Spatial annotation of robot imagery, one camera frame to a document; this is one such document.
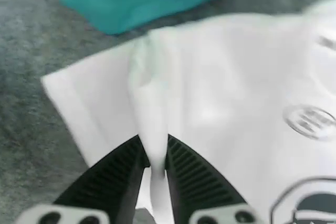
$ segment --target ribbed grip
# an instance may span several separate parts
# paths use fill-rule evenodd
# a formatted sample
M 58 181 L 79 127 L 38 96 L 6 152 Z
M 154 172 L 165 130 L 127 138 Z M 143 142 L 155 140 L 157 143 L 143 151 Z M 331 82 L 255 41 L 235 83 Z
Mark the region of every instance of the ribbed grip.
M 105 211 L 113 224 L 131 224 L 149 161 L 138 136 L 114 149 L 79 177 L 54 204 Z
M 210 163 L 172 136 L 166 170 L 175 224 L 187 224 L 196 210 L 245 202 Z

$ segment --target printed logo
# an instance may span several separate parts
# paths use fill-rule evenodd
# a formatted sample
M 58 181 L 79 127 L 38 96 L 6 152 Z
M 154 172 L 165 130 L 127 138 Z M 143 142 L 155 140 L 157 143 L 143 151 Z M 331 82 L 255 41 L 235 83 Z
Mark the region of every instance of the printed logo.
M 286 190 L 271 208 L 270 224 L 335 224 L 336 178 L 306 179 Z
M 293 106 L 284 112 L 287 124 L 298 133 L 327 141 L 336 133 L 336 119 L 328 112 L 313 106 Z

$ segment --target carpet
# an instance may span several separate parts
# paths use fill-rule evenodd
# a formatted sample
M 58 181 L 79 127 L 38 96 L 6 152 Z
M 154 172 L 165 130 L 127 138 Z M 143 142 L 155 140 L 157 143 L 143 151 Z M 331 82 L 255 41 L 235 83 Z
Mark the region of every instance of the carpet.
M 152 28 L 232 12 L 295 13 L 317 0 L 211 0 L 118 36 L 92 28 L 59 0 L 0 0 L 0 223 L 52 202 L 87 166 L 40 77 Z M 153 223 L 137 211 L 134 223 Z

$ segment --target clamp jaw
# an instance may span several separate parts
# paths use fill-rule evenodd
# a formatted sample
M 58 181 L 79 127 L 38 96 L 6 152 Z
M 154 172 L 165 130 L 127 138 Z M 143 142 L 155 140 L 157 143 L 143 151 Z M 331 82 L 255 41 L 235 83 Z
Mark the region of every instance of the clamp jaw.
M 16 224 L 132 224 L 143 171 L 150 163 L 138 136 L 82 174 L 52 205 Z M 209 162 L 169 136 L 166 173 L 175 224 L 261 224 L 243 197 Z

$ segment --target white fabric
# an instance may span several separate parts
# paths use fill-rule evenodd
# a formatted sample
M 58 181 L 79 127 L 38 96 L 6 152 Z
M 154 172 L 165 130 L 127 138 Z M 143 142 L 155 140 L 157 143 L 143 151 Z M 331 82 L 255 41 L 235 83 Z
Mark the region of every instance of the white fabric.
M 47 75 L 43 85 L 88 165 L 139 134 L 157 192 L 167 187 L 159 180 L 171 134 L 268 223 L 288 187 L 336 177 L 336 53 L 321 43 L 336 40 L 335 24 L 333 15 L 313 12 L 218 16 L 151 31 Z M 305 113 L 308 127 L 298 121 Z M 316 125 L 314 116 L 327 121 Z M 150 173 L 137 207 L 172 223 L 166 190 L 164 198 L 152 194 L 151 204 Z M 305 188 L 328 191 L 324 184 Z M 290 214 L 273 222 L 290 221 L 293 207 L 282 206 Z

